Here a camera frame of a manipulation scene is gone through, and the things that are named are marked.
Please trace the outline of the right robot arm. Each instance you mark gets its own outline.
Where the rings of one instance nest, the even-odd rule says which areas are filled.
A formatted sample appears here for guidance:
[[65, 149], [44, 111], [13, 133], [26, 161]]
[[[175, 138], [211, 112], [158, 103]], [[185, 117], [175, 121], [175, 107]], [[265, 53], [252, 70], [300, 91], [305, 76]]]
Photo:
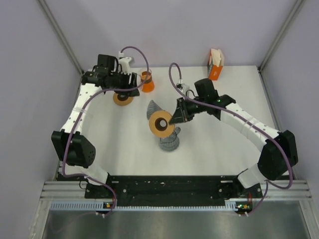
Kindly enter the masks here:
[[292, 167], [298, 162], [295, 136], [289, 130], [281, 132], [260, 122], [229, 95], [219, 95], [209, 79], [198, 80], [194, 84], [197, 96], [187, 96], [188, 88], [183, 83], [174, 85], [181, 95], [177, 99], [176, 110], [169, 124], [185, 123], [199, 113], [207, 113], [219, 121], [233, 127], [260, 151], [257, 163], [239, 173], [232, 185], [238, 197], [246, 196], [251, 187], [264, 181], [277, 180], [285, 172], [293, 179]]

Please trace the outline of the grey glass server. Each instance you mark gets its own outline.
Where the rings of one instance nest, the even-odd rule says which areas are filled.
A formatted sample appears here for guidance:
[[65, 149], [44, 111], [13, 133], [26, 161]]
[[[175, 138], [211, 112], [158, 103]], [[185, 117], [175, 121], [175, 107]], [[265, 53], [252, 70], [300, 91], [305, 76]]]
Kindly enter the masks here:
[[180, 133], [180, 127], [176, 127], [172, 134], [168, 137], [159, 139], [159, 147], [165, 152], [172, 152], [179, 147], [180, 141], [178, 134]]

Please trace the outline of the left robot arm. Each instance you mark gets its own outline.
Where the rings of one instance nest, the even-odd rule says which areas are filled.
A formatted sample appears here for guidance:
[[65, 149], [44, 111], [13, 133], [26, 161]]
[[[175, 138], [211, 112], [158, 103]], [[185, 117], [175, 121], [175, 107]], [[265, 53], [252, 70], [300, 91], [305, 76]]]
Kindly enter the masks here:
[[107, 182], [108, 173], [96, 159], [96, 147], [88, 139], [88, 131], [98, 102], [106, 89], [112, 89], [125, 99], [139, 96], [137, 74], [131, 71], [133, 58], [123, 53], [119, 57], [98, 55], [97, 64], [81, 77], [76, 103], [61, 130], [54, 131], [51, 140], [62, 161], [66, 175], [89, 177], [101, 197], [109, 197], [113, 185]]

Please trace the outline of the grey ribbed glass dripper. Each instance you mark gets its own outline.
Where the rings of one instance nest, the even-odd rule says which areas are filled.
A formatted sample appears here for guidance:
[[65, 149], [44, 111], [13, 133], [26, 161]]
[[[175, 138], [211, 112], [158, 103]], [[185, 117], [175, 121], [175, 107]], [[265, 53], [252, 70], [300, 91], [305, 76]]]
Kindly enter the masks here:
[[154, 114], [157, 111], [162, 111], [162, 108], [158, 104], [156, 104], [154, 100], [151, 100], [147, 107], [147, 112], [146, 112], [147, 120], [149, 120], [152, 114]]

